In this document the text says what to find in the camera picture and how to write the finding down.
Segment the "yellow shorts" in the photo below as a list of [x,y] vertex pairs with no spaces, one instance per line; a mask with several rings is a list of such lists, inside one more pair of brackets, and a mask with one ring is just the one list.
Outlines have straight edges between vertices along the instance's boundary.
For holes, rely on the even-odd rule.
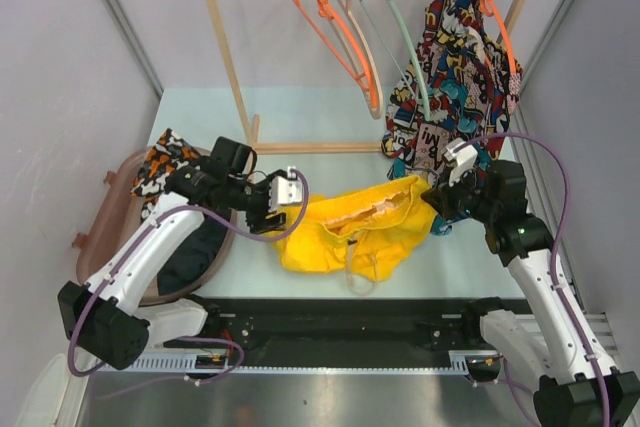
[[274,243],[281,265],[303,274],[341,271],[354,284],[388,280],[429,235],[436,210],[422,199],[431,186],[419,176],[337,197],[310,197],[301,223]]

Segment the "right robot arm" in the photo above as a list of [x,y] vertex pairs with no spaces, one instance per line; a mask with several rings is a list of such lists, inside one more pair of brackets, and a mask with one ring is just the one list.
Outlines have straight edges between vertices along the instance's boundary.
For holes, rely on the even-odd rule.
[[532,394],[541,426],[622,426],[639,401],[639,379],[623,372],[581,310],[546,223],[529,212],[522,166],[498,160],[479,186],[467,162],[448,162],[422,198],[445,219],[464,215],[485,228],[485,242],[523,292],[538,334],[523,328],[497,298],[474,302],[461,323],[473,348],[488,344],[504,369]]

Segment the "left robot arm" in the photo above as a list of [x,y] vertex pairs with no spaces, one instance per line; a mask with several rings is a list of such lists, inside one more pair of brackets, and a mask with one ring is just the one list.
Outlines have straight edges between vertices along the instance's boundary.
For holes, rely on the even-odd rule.
[[185,295],[153,306],[142,300],[151,280],[207,219],[262,243],[294,232],[301,221],[288,224],[283,210],[307,209],[306,177],[289,166],[253,183],[245,167],[256,162],[253,148],[218,138],[208,155],[168,175],[150,215],[101,269],[61,288],[72,375],[86,377],[105,365],[124,370],[150,346],[178,341],[207,347],[219,339],[221,323],[201,302]]

